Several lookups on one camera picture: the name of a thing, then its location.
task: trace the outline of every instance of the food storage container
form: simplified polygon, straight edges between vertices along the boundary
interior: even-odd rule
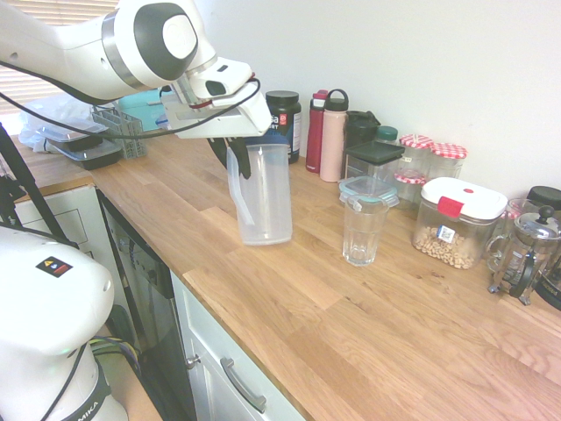
[[[429,172],[430,148],[434,145],[431,138],[420,134],[406,134],[400,137],[400,144],[405,152],[397,165],[397,172],[416,173],[415,178],[425,177]]]
[[[430,147],[430,169],[428,180],[438,177],[458,178],[462,170],[467,150],[460,145],[452,143],[435,143]]]
[[[421,190],[424,183],[424,176],[415,170],[395,174],[394,186],[397,188],[397,196],[400,199],[396,208],[405,211],[416,210],[421,202]]]
[[[413,246],[455,268],[477,264],[507,198],[450,177],[427,182],[421,197]]]
[[[391,184],[404,150],[401,146],[375,141],[347,148],[344,178],[371,175]]]
[[[353,177],[339,183],[339,200],[346,203],[350,196],[368,195],[379,197],[388,206],[397,205],[400,200],[397,198],[397,189],[386,182],[380,181],[370,175]]]

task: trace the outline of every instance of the black lid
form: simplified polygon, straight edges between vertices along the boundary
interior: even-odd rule
[[[366,161],[374,166],[386,164],[401,158],[405,152],[403,146],[371,141],[344,150],[348,155]]]
[[[561,190],[552,187],[535,186],[532,187],[526,197],[541,204],[547,204],[556,211],[561,211]]]
[[[269,105],[292,105],[297,103],[300,96],[292,90],[270,90],[265,94],[266,103]]]
[[[373,121],[354,120],[347,121],[344,130],[347,135],[350,136],[370,136],[372,139],[374,139],[377,128],[378,124],[374,123]]]
[[[339,92],[343,95],[343,98],[331,98],[333,92]],[[349,109],[349,97],[347,93],[342,89],[334,89],[329,94],[327,94],[327,99],[325,100],[325,110],[328,111],[347,111]]]

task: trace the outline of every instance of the french press handle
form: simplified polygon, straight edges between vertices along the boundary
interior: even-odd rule
[[[511,287],[508,292],[510,296],[514,298],[520,298],[527,287],[532,284],[532,273],[534,272],[534,266],[536,265],[536,254],[534,250],[530,250],[524,259],[524,269],[522,270],[522,276],[518,283]]]

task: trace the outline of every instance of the pitcher handle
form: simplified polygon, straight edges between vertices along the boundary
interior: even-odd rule
[[[487,258],[487,267],[491,269],[493,272],[496,272],[499,269],[499,262],[501,261],[502,252],[500,249],[491,252],[491,247],[493,247],[493,244],[498,240],[503,240],[507,238],[508,235],[504,235],[504,234],[498,235],[488,240],[487,244],[485,245],[485,253],[489,256]]]
[[[230,189],[230,196],[236,205],[238,215],[242,218],[244,224],[255,225],[252,214],[247,207],[244,197],[242,196],[242,189],[239,185],[238,159],[231,148],[228,148],[228,151],[226,152],[226,162],[226,167],[228,168],[228,187]]]

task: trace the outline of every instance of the light blue lid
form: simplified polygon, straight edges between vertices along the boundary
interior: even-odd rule
[[[360,177],[352,177],[343,180],[339,183],[339,191],[341,195],[339,200],[345,203],[349,196],[355,195],[373,195],[387,202],[390,207],[395,206],[400,202],[397,197],[397,189],[372,177],[371,175],[362,175]]]

